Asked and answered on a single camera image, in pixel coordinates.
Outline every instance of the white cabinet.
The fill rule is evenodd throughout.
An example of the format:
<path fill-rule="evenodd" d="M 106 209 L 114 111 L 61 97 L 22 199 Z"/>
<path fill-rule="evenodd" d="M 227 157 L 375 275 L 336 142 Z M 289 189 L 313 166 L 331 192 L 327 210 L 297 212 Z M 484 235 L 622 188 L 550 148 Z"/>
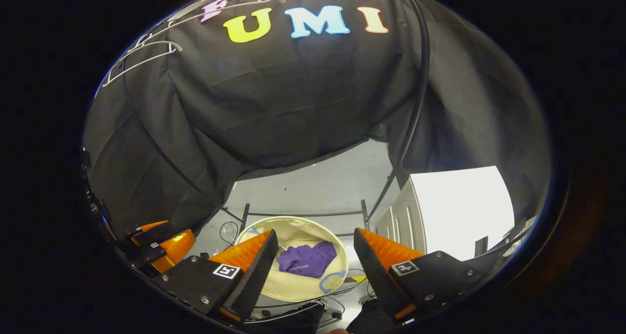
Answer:
<path fill-rule="evenodd" d="M 378 234 L 424 254 L 444 251 L 464 261 L 478 240 L 487 248 L 514 226 L 507 187 L 492 167 L 412 174 L 378 222 Z"/>

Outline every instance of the yellow letter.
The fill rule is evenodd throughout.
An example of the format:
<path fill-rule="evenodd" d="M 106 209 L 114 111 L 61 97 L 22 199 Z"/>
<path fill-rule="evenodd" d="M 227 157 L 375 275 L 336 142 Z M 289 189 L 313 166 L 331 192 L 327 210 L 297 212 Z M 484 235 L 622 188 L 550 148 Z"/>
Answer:
<path fill-rule="evenodd" d="M 272 11 L 272 8 L 260 9 L 252 13 L 252 16 L 256 16 L 259 21 L 259 28 L 252 32 L 246 32 L 244 29 L 244 20 L 246 19 L 245 16 L 238 16 L 224 22 L 224 27 L 228 29 L 228 36 L 230 37 L 230 40 L 238 44 L 243 44 L 266 35 L 271 26 L 269 16 L 270 11 Z"/>
<path fill-rule="evenodd" d="M 380 10 L 376 8 L 369 8 L 367 6 L 360 6 L 356 8 L 358 11 L 363 13 L 365 16 L 365 21 L 367 22 L 367 27 L 365 30 L 371 33 L 387 33 L 389 29 L 382 26 L 382 21 L 380 20 Z"/>

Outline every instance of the purple towel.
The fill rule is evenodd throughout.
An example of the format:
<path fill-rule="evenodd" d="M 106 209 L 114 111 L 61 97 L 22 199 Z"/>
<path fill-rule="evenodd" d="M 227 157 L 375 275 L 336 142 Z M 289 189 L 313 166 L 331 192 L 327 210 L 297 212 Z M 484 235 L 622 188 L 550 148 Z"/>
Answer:
<path fill-rule="evenodd" d="M 328 241 L 311 247 L 302 245 L 289 247 L 278 258 L 279 270 L 311 278 L 320 278 L 326 268 L 337 257 L 335 246 Z"/>

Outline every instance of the black fabric canopy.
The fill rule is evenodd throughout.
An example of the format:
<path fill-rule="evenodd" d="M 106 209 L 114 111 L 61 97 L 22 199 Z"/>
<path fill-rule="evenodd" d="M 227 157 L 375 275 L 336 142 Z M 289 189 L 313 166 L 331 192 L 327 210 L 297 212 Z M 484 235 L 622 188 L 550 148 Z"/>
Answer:
<path fill-rule="evenodd" d="M 434 0 L 416 1 L 430 33 L 430 72 L 400 184 L 416 172 L 496 165 L 516 220 L 534 216 L 550 184 L 552 152 L 530 85 L 471 23 Z M 203 5 L 179 21 L 204 13 Z M 324 6 L 342 8 L 349 33 L 291 36 L 294 24 L 286 10 L 306 8 L 318 15 Z M 389 31 L 366 31 L 358 7 L 379 9 Z M 245 15 L 243 25 L 252 32 L 260 25 L 251 14 L 262 8 L 272 9 L 269 31 L 233 42 L 224 22 Z M 313 164 L 368 138 L 389 142 L 389 158 L 396 162 L 416 104 L 421 60 L 420 29 L 409 0 L 271 0 L 201 19 L 147 41 L 175 42 L 183 50 L 130 69 L 101 87 L 92 102 L 83 137 L 92 160 L 88 178 L 107 204 L 118 237 L 161 220 L 198 231 L 235 181 Z M 166 27 L 167 18 L 147 34 Z M 128 56 L 124 68 L 166 51 L 166 44 L 146 45 Z M 121 70 L 118 62 L 111 78 Z M 124 82 L 152 138 L 213 204 L 150 144 L 124 97 Z"/>

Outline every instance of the laundry basket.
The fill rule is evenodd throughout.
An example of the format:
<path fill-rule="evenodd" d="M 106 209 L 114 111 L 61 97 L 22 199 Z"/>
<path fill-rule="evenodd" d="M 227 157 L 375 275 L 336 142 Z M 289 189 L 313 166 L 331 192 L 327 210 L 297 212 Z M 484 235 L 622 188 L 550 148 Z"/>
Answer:
<path fill-rule="evenodd" d="M 297 302 L 329 294 L 344 283 L 348 271 L 346 248 L 334 233 L 313 221 L 290 216 L 265 218 L 246 228 L 235 242 L 242 243 L 269 229 L 274 229 L 279 245 L 284 248 L 300 245 L 313 247 L 322 241 L 329 241 L 335 246 L 337 256 L 319 279 L 281 272 L 274 258 L 261 294 L 277 300 Z M 279 247 L 279 254 L 284 251 L 282 247 Z"/>

